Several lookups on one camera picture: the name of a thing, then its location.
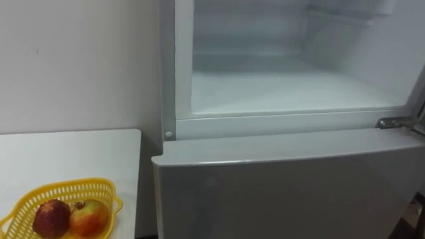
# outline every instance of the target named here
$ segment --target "wall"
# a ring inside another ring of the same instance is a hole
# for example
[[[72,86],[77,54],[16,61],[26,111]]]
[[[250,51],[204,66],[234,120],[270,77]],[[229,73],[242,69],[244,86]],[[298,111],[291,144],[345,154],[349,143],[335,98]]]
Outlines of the wall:
[[[155,0],[0,1],[0,133],[141,129],[138,236],[156,233],[157,24]]]

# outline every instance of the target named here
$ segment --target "screw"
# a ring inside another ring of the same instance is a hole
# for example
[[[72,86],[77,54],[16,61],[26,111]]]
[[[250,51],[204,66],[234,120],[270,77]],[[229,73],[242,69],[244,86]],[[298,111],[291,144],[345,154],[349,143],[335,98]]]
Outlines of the screw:
[[[171,132],[171,131],[168,131],[167,133],[165,133],[165,138],[166,139],[172,139],[173,138],[173,132]]]

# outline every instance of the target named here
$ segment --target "plastic basket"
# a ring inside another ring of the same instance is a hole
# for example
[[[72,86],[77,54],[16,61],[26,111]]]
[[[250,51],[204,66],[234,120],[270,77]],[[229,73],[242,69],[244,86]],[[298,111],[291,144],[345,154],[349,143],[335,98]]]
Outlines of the plastic basket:
[[[33,231],[33,220],[40,204],[50,199],[62,200],[70,206],[86,199],[95,199],[103,202],[110,211],[110,221],[103,233],[95,237],[95,239],[109,238],[114,227],[116,214],[123,206],[121,199],[116,195],[113,182],[107,179],[78,179],[41,186],[27,193],[19,200],[12,212],[0,220],[0,239],[41,238]],[[75,237],[67,233],[61,239],[66,238]]]

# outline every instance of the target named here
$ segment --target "white table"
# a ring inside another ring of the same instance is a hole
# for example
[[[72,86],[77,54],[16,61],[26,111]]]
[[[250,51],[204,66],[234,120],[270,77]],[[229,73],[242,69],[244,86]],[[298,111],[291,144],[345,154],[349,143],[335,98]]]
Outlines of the white table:
[[[0,135],[0,218],[41,185],[104,177],[124,202],[111,238],[134,238],[140,145],[136,129]]]

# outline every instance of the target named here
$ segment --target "freezer door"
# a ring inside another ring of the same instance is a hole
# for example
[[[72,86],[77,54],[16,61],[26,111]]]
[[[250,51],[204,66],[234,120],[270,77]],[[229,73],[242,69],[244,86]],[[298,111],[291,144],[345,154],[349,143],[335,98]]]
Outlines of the freezer door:
[[[425,180],[408,129],[171,141],[153,158],[162,239],[385,239]]]

